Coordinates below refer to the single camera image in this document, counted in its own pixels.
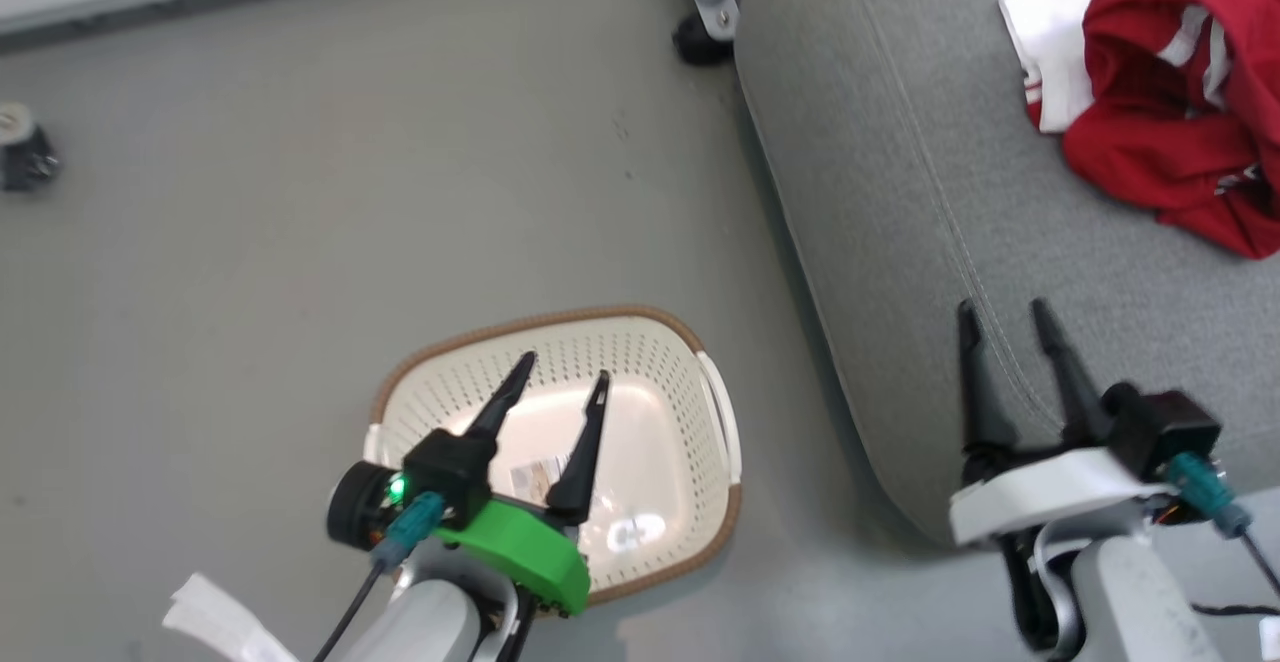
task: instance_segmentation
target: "white plastic basket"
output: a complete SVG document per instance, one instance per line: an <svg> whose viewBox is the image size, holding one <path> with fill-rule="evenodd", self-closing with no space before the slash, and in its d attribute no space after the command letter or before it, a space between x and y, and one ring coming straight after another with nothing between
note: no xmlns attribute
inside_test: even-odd
<svg viewBox="0 0 1280 662"><path fill-rule="evenodd" d="M439 343L383 384L365 458L394 467L430 430L461 432L527 351L529 387L498 437L498 493L543 503L573 448L600 370L613 385L591 517L579 548L591 603L632 594L707 562L728 542L741 505L742 456L728 391L701 342L649 307L521 320Z"/></svg>

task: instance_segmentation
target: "caster wheel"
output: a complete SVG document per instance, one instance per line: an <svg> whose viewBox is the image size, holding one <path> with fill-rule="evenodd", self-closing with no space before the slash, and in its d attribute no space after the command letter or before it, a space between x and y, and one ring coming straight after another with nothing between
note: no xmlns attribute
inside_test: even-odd
<svg viewBox="0 0 1280 662"><path fill-rule="evenodd" d="M0 102L0 190L35 192L54 182L61 163L31 110Z"/></svg>
<svg viewBox="0 0 1280 662"><path fill-rule="evenodd" d="M676 52L685 64L698 68L709 68L731 59L733 44L722 42L707 33L701 15L698 12L687 15L671 33L671 41L676 44Z"/></svg>

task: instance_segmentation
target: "basket label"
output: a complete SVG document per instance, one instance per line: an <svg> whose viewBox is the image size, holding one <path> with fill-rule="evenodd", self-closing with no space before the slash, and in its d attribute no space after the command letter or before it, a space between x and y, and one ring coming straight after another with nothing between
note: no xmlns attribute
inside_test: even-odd
<svg viewBox="0 0 1280 662"><path fill-rule="evenodd" d="M531 505L544 505L547 493L559 480L568 462L568 455L530 462L511 470L511 485L517 499Z"/></svg>

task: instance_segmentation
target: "sofa cushion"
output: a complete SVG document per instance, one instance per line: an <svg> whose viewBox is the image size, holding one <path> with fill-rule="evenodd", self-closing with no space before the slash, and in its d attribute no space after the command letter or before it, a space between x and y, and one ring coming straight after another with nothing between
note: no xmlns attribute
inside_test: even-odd
<svg viewBox="0 0 1280 662"><path fill-rule="evenodd" d="M1183 388L1233 484L1280 483L1280 260L1244 261L1074 177L1024 109L996 0L744 0L737 67L867 453L948 539L955 307L979 306L1028 443L1060 411L1028 303L1105 388Z"/></svg>

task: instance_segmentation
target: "red clothing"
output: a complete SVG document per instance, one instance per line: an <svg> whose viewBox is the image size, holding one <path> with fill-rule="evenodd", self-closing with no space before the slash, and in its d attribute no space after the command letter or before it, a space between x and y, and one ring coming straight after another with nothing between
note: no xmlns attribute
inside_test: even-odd
<svg viewBox="0 0 1280 662"><path fill-rule="evenodd" d="M1280 0L1093 0L1078 174L1247 257L1280 248Z"/></svg>

